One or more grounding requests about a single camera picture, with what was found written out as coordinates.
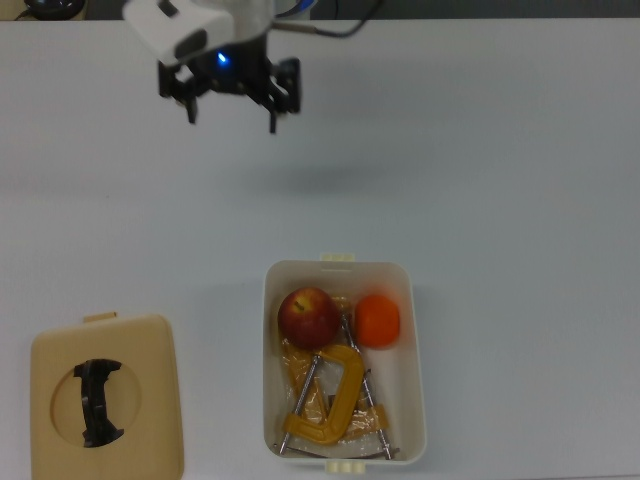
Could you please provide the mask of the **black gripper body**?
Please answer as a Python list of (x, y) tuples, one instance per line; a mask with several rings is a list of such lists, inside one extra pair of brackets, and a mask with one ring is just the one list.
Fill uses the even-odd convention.
[(209, 91), (268, 98), (272, 94), (267, 34), (227, 44), (197, 58), (197, 96)]

